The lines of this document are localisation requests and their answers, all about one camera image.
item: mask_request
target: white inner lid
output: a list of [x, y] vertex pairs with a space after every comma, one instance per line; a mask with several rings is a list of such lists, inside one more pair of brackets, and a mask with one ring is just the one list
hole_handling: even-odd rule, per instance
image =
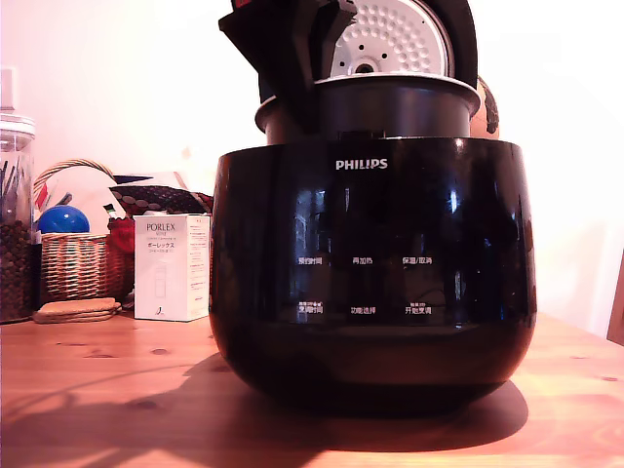
[[336, 42], [331, 76], [419, 72], [454, 76], [449, 36], [419, 0], [354, 0], [358, 13]]

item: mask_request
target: inner pot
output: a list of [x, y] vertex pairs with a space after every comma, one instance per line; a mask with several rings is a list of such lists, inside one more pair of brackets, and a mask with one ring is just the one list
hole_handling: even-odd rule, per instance
[[319, 132], [307, 135], [276, 97], [255, 114], [268, 144], [321, 137], [469, 137], [476, 90], [443, 76], [361, 73], [318, 81]]

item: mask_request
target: cork coaster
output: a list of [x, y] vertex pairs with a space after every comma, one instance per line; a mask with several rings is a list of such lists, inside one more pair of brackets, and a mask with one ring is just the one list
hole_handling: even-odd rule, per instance
[[112, 297], [104, 299], [63, 300], [59, 302], [49, 302], [41, 307], [39, 312], [43, 314], [95, 312], [111, 310], [115, 308], [115, 306], [115, 299]]
[[69, 317], [75, 317], [77, 315], [80, 314], [98, 314], [98, 313], [106, 313], [106, 312], [112, 312], [112, 311], [116, 311], [121, 307], [121, 304], [119, 302], [115, 302], [113, 304], [112, 307], [108, 308], [108, 309], [101, 309], [101, 310], [80, 310], [80, 309], [76, 309], [76, 310], [59, 310], [59, 311], [52, 311], [52, 310], [44, 310], [44, 308], [42, 307], [41, 310], [39, 310], [39, 312], [37, 312], [37, 315], [39, 315], [40, 317], [59, 317], [59, 318], [69, 318]]
[[63, 313], [62, 315], [35, 313], [32, 320], [37, 324], [70, 324], [70, 323], [86, 323], [101, 322], [113, 317], [119, 308], [113, 310], [101, 310], [92, 312], [78, 312], [74, 314]]

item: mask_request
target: white box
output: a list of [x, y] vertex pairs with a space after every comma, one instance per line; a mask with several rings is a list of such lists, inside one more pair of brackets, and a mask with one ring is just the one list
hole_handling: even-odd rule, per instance
[[16, 110], [16, 70], [14, 68], [0, 69], [0, 108], [2, 112]]
[[208, 315], [207, 216], [135, 216], [135, 318], [190, 322]]

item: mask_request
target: philips logo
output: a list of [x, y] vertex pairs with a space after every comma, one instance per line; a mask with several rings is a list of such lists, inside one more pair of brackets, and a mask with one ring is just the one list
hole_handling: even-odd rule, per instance
[[359, 159], [351, 161], [336, 161], [337, 171], [365, 171], [370, 169], [388, 169], [387, 159]]

